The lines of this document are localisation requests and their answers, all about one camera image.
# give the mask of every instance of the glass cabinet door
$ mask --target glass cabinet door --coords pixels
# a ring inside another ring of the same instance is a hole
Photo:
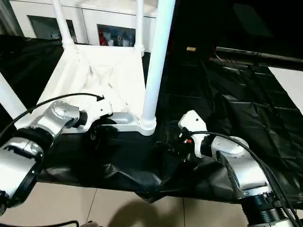
[[[60,38],[61,34],[52,5],[14,0],[11,0],[10,4],[25,37]],[[87,44],[82,9],[65,6],[62,9],[74,41]]]
[[[61,38],[57,20],[52,17],[28,16],[33,27],[34,33],[40,39],[59,39]],[[77,42],[75,29],[72,20],[66,20],[68,29],[74,42]]]
[[[97,24],[100,46],[133,47],[135,43],[134,28]]]

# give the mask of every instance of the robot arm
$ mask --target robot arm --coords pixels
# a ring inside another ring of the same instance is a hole
[[[183,115],[178,125],[183,132],[207,131],[205,123],[193,110]],[[280,201],[277,200],[262,168],[245,148],[231,140],[216,136],[210,145],[212,157],[207,157],[201,154],[201,145],[206,135],[190,136],[195,143],[197,157],[213,158],[227,169],[235,197],[242,205],[249,226],[293,226],[285,217]],[[248,147],[245,140],[232,138]]]
[[[17,130],[0,148],[0,215],[28,197],[42,171],[44,151],[64,128],[88,129],[101,116],[111,114],[111,105],[105,99],[88,112],[56,101],[28,127]]]

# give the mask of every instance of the black cable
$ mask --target black cable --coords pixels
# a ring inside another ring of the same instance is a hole
[[[52,102],[52,101],[55,101],[55,100],[58,100],[58,99],[61,99],[61,98],[65,98],[65,97],[70,97],[70,96],[92,96],[92,97],[96,97],[97,98],[97,101],[100,101],[102,99],[104,99],[104,97],[101,97],[101,96],[98,96],[98,95],[94,95],[94,94],[91,94],[91,93],[72,93],[72,94],[67,94],[67,95],[62,95],[62,96],[57,96],[55,98],[50,98],[46,101],[43,101],[35,106],[33,106],[32,108],[29,108],[28,110],[24,111],[22,114],[20,114],[18,117],[16,117],[11,123],[9,123],[3,130],[2,132],[0,133],[0,140],[1,140],[1,137],[4,135],[4,133],[12,126],[14,125],[17,121],[19,121],[22,117],[24,117],[25,115],[27,115],[28,113],[32,112],[33,110],[35,110],[36,108],[44,105],[44,104],[47,104],[49,102]]]
[[[284,200],[286,201],[287,205],[289,206],[291,212],[293,213],[295,219],[293,218],[293,216],[289,213],[289,211],[287,210],[286,207],[282,206],[282,209],[284,211],[284,213],[287,215],[287,217],[291,220],[292,224],[296,227],[303,227],[298,215],[296,214],[293,206],[291,205],[290,201],[288,200],[287,196],[286,196],[286,193],[284,192],[282,186],[280,185],[278,179],[276,178],[275,174],[273,173],[273,171],[269,168],[269,166],[263,162],[249,147],[247,147],[245,144],[241,143],[240,141],[230,137],[230,136],[226,136],[224,134],[220,134],[220,133],[217,133],[217,132],[210,132],[210,131],[193,131],[193,132],[190,132],[190,135],[195,135],[195,134],[208,134],[208,135],[216,135],[216,136],[220,136],[220,137],[223,137],[227,140],[230,140],[238,145],[240,145],[241,147],[243,147],[244,149],[246,149],[250,155],[256,160],[256,162],[260,165],[260,167],[262,168],[262,170],[264,171],[264,174],[266,175],[269,183],[270,183],[270,186],[272,187],[272,189],[274,190],[276,196],[279,198],[279,200],[281,200],[280,198],[280,195],[279,193],[277,193],[277,190],[275,189],[275,184],[272,180],[272,178],[274,179],[276,185],[278,186]]]
[[[63,223],[60,223],[60,224],[54,224],[54,225],[49,225],[49,226],[35,226],[35,227],[62,227],[62,226],[70,225],[70,224],[76,224],[76,227],[79,227],[79,223],[76,220],[67,221],[67,222],[63,222]],[[7,225],[7,224],[0,223],[0,227],[19,227],[19,226],[12,226],[12,225]]]

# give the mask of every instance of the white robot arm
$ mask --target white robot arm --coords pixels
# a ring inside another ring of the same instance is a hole
[[[201,145],[207,136],[206,124],[195,111],[189,111],[178,123],[182,130],[180,138],[188,138],[195,143],[195,155],[198,158],[213,158],[221,163],[228,172],[236,199],[242,205],[248,219],[249,226],[258,227],[292,227],[293,223],[286,218],[282,211],[282,205],[277,199],[274,190],[263,169],[251,154],[238,143],[222,136],[216,136],[210,144],[212,157],[201,154]],[[248,147],[245,140],[239,137],[231,137]]]

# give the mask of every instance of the white cabinet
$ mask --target white cabinet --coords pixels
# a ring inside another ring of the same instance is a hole
[[[89,44],[100,45],[99,31],[101,28],[108,28],[114,36],[117,33],[123,35],[123,32],[132,33],[129,29],[133,29],[133,35],[136,28],[136,16],[122,13],[104,12],[90,9],[83,9],[83,16],[86,25]],[[146,52],[151,52],[156,18],[143,18],[143,45]]]
[[[52,39],[60,35],[52,5],[13,0],[10,3],[25,37]],[[74,40],[87,44],[82,9],[62,8]]]
[[[116,41],[118,36],[120,39],[127,36],[130,46],[134,45],[136,0],[60,2],[71,36],[78,43],[100,45],[101,33],[107,32],[115,46],[122,45]],[[10,0],[10,3],[25,37],[51,39],[60,36],[51,0]],[[144,0],[143,45],[146,52],[152,50],[157,5],[158,0]]]

